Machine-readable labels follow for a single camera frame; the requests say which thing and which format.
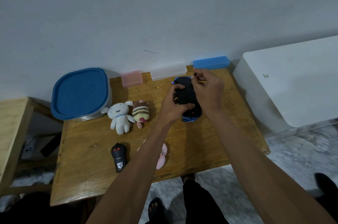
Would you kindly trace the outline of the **black and blue toy car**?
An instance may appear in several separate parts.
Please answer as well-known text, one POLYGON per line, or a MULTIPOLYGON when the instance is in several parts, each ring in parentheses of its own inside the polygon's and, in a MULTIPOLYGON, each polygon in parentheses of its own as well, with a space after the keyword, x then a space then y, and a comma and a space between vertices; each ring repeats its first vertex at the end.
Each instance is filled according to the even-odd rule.
POLYGON ((183 85, 183 89, 176 89, 177 100, 180 105, 192 103, 195 107, 191 110, 185 111, 182 114, 183 122, 193 122, 202 116, 202 108, 197 101, 196 93, 191 83, 191 77, 176 77, 172 84, 183 85))

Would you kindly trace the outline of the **white power strip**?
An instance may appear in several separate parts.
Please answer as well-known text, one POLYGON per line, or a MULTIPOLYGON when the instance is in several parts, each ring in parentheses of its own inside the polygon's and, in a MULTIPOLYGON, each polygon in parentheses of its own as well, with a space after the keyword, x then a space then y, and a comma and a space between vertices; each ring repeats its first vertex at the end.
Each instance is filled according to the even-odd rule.
POLYGON ((20 160, 38 160, 39 150, 37 148, 38 138, 31 137, 28 138, 21 151, 20 160))

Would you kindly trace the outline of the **pink plastic box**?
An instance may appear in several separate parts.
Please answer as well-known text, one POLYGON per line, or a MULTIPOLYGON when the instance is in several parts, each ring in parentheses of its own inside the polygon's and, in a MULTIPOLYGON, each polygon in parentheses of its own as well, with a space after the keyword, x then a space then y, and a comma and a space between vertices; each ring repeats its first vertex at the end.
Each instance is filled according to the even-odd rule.
POLYGON ((134 86, 143 84, 142 71, 132 71, 121 74, 122 86, 127 89, 134 86))

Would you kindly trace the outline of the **striped brown plush toy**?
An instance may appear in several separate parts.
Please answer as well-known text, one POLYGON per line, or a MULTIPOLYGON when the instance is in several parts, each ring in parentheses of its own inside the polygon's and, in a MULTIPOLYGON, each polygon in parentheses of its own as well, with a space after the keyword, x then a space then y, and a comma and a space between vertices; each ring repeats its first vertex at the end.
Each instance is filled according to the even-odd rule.
POLYGON ((132 116, 136 121, 138 128, 143 128, 143 125, 148 122, 150 118, 149 103, 143 100, 133 102, 132 116))

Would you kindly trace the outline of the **white cabinet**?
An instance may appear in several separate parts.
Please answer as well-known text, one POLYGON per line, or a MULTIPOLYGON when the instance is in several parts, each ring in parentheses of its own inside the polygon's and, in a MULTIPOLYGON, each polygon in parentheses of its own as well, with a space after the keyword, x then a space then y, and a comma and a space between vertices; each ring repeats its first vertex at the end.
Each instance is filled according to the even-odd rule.
POLYGON ((338 35, 246 52, 233 76, 265 138, 338 123, 338 35))

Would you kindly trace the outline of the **white plush toy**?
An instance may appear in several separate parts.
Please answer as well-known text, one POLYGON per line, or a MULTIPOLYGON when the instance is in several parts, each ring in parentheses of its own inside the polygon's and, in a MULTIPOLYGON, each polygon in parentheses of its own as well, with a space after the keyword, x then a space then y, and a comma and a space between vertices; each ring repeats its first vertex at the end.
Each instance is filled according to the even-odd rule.
POLYGON ((125 103, 116 103, 110 108, 104 107, 100 112, 107 114, 111 122, 111 129, 116 130, 118 135, 128 133, 131 127, 131 123, 136 123, 133 116, 129 115, 129 106, 133 106, 132 101, 125 103))

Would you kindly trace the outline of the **clear white plastic box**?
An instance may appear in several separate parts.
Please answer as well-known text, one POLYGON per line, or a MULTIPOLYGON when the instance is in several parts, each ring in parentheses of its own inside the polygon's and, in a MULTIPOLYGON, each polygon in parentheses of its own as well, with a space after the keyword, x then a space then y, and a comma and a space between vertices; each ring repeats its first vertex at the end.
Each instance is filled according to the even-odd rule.
POLYGON ((162 80, 169 77, 178 77, 187 73, 185 64, 173 64, 150 70, 152 81, 162 80))

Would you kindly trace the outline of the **wooden side table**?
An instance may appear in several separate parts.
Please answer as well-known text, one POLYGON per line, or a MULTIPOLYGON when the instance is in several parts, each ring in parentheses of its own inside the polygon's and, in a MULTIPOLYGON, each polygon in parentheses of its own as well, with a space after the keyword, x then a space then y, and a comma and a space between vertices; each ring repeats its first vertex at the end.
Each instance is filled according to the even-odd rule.
POLYGON ((63 124, 62 120, 52 115, 49 107, 32 98, 23 97, 0 101, 0 198, 33 192, 51 192, 52 190, 52 184, 11 187, 17 170, 47 166, 57 162, 57 157, 48 157, 37 163, 25 162, 18 165, 24 138, 34 111, 63 124))

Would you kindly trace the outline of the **person's left forearm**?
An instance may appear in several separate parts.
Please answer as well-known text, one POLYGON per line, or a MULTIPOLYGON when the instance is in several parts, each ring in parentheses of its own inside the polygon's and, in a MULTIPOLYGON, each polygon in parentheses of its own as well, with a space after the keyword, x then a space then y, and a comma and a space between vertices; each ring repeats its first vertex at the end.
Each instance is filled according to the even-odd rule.
POLYGON ((172 124, 168 120, 156 123, 144 144, 104 193, 86 224, 138 224, 172 124))

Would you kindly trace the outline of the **blue plastic box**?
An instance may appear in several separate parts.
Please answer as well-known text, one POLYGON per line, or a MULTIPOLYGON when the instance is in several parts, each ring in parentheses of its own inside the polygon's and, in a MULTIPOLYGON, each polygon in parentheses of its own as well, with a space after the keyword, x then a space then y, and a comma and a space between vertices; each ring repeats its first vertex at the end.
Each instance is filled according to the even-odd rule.
POLYGON ((219 56, 193 61, 193 67, 196 69, 217 70, 227 68, 229 64, 230 60, 226 56, 219 56))

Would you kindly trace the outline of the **person's black trousers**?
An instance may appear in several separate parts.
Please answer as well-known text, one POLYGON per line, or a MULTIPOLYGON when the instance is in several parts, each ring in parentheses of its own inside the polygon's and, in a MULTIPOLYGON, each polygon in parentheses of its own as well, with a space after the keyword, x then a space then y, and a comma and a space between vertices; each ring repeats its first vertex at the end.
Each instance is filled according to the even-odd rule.
POLYGON ((186 224, 229 224, 211 194, 196 181, 185 181, 183 194, 186 224))

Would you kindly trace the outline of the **pink plush toy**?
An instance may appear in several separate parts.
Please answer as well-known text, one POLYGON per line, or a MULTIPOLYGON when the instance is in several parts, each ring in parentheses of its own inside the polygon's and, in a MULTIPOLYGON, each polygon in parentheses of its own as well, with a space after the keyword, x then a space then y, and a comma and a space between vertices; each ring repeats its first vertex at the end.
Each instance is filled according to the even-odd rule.
POLYGON ((167 146, 161 140, 145 139, 137 150, 137 166, 145 171, 161 169, 166 162, 167 146))

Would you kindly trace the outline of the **container with blue lid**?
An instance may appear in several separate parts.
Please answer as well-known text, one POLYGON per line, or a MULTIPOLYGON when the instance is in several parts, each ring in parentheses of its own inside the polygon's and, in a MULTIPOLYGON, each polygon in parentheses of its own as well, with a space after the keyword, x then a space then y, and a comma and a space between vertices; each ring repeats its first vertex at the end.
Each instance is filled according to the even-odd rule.
POLYGON ((62 76, 54 85, 51 112, 59 120, 88 121, 112 106, 109 77, 102 68, 86 68, 62 76))

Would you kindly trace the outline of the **person's right hand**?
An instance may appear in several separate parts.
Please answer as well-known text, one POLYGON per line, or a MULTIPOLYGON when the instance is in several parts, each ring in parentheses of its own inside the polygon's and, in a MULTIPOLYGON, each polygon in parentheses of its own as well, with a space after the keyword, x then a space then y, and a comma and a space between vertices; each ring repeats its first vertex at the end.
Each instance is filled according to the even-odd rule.
POLYGON ((224 82, 208 69, 193 68, 194 75, 201 82, 200 89, 194 89, 203 112, 210 120, 222 115, 222 95, 224 82))

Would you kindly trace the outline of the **person's right forearm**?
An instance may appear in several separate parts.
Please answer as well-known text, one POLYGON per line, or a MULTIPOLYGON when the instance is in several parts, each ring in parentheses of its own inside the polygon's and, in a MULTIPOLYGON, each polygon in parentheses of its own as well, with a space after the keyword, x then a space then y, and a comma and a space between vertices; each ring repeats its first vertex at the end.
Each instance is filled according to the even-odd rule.
POLYGON ((252 205, 265 224, 337 224, 221 110, 206 113, 252 205))

